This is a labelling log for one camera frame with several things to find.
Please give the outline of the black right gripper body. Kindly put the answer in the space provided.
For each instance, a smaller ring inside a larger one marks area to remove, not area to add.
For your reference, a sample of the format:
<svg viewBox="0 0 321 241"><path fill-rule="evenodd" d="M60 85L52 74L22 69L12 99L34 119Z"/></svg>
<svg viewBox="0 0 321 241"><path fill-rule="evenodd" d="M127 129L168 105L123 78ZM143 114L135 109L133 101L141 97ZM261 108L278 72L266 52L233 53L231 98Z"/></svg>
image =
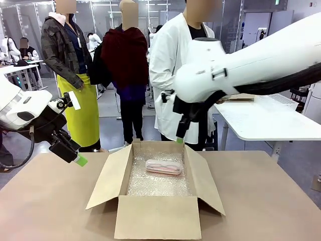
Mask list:
<svg viewBox="0 0 321 241"><path fill-rule="evenodd" d="M187 117L197 123L201 118L201 103L187 103L175 96L173 112Z"/></svg>

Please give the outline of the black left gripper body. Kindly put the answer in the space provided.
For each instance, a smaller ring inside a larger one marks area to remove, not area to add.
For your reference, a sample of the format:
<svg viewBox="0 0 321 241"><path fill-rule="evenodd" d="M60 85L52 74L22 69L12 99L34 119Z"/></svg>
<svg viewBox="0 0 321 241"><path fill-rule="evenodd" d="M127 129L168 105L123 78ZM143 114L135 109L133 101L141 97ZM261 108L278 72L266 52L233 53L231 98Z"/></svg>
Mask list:
<svg viewBox="0 0 321 241"><path fill-rule="evenodd" d="M53 131L49 150L67 163L76 162L79 159L79 148L80 145L72 140L64 129Z"/></svg>

